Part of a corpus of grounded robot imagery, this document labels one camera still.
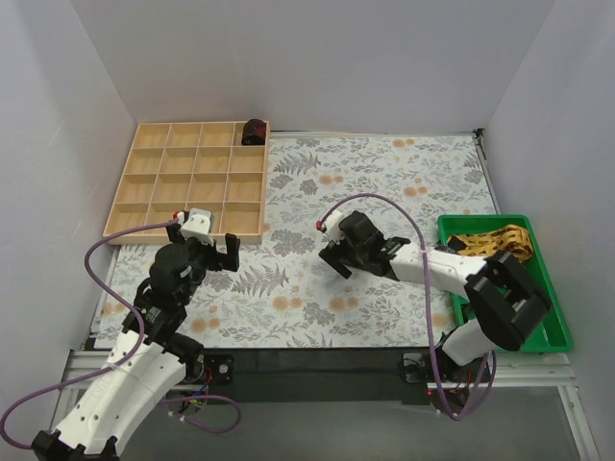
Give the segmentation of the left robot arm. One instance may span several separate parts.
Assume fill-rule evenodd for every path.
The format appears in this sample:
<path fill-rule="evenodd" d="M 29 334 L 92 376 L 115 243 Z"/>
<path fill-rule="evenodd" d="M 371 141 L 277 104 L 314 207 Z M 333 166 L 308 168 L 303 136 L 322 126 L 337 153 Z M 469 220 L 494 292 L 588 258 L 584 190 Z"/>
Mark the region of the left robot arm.
<path fill-rule="evenodd" d="M 206 274 L 239 268 L 239 238 L 219 252 L 201 217 L 168 225 L 168 244 L 155 254 L 138 286 L 135 312 L 124 322 L 101 372 L 58 425 L 32 443 L 39 460 L 116 460 L 149 413 L 178 383 L 226 382 L 233 362 L 207 357 L 204 346 L 178 332 Z"/>

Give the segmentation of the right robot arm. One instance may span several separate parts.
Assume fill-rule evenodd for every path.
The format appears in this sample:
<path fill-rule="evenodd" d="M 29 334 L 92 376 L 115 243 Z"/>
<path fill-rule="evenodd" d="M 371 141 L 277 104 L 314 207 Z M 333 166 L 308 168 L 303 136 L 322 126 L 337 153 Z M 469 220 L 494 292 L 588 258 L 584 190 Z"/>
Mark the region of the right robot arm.
<path fill-rule="evenodd" d="M 359 269 L 434 287 L 469 303 L 473 319 L 444 334 L 434 348 L 434 368 L 446 381 L 461 379 L 472 361 L 496 349 L 519 351 L 553 307 L 547 292 L 509 252 L 483 257 L 422 249 L 406 238 L 385 237 L 359 211 L 334 211 L 316 228 L 328 240 L 320 257 L 343 278 Z"/>

